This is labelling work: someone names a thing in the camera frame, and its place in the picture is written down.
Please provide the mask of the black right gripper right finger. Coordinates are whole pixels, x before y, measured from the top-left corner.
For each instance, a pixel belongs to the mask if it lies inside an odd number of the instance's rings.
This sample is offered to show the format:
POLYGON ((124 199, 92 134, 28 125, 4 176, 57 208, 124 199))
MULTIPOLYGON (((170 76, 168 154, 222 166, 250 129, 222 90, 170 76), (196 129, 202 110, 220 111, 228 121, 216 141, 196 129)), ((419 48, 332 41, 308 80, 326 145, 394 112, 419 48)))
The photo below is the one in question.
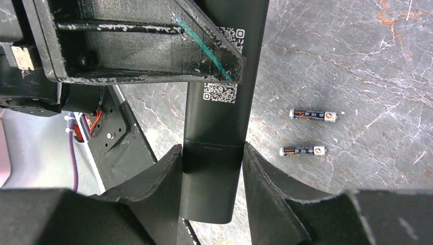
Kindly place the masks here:
POLYGON ((243 176, 252 244, 348 244, 344 201, 306 185, 246 143, 243 176))

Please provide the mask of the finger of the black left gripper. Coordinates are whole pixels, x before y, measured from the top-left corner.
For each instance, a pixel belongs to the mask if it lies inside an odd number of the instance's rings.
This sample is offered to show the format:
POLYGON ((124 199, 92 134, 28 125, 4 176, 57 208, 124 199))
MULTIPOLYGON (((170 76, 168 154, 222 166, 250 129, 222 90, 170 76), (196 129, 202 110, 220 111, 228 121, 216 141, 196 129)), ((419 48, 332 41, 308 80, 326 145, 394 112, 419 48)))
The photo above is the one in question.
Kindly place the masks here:
POLYGON ((54 82, 240 83, 246 60, 194 1, 24 1, 54 82))

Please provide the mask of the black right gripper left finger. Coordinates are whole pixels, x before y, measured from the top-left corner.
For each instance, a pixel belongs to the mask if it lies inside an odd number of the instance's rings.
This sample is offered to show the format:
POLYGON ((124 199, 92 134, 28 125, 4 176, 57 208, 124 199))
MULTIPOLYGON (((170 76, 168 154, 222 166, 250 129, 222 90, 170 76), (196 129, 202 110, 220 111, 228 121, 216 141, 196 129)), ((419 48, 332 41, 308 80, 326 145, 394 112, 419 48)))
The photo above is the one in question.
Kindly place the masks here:
POLYGON ((122 203, 156 244, 176 244, 182 186, 182 146, 173 146, 157 163, 98 195, 122 203))

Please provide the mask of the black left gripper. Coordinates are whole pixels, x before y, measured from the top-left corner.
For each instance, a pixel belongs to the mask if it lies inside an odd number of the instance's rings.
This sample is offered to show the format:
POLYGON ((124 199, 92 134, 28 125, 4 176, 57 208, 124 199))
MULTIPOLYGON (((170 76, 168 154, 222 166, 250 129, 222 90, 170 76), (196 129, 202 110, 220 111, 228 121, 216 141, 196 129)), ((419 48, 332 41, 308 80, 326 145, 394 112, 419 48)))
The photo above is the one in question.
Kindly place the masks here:
POLYGON ((131 108, 113 86, 50 81, 22 1, 1 1, 1 108, 43 117, 62 111, 126 118, 131 108))

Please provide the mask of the black remote control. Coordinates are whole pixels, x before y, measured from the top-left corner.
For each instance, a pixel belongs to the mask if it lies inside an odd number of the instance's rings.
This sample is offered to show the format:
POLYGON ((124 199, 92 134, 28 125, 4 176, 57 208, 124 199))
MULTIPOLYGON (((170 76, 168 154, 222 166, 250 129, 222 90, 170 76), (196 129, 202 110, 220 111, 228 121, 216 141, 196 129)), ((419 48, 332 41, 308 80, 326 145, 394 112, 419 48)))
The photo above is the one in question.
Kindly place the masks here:
POLYGON ((183 140, 183 219, 232 220, 256 84, 268 1, 198 1, 246 58, 241 84, 190 83, 183 140))

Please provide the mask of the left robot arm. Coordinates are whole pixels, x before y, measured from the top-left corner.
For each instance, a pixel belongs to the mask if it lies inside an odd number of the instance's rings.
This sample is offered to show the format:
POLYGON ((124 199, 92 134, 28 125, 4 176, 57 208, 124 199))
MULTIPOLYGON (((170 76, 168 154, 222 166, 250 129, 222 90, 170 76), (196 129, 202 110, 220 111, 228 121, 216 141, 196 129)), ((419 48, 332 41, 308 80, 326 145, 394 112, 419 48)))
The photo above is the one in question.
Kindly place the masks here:
POLYGON ((79 113, 67 133, 83 128, 104 188, 2 190, 1 244, 176 244, 183 148, 157 160, 120 85, 230 87, 245 70, 195 1, 1 1, 1 108, 79 113))

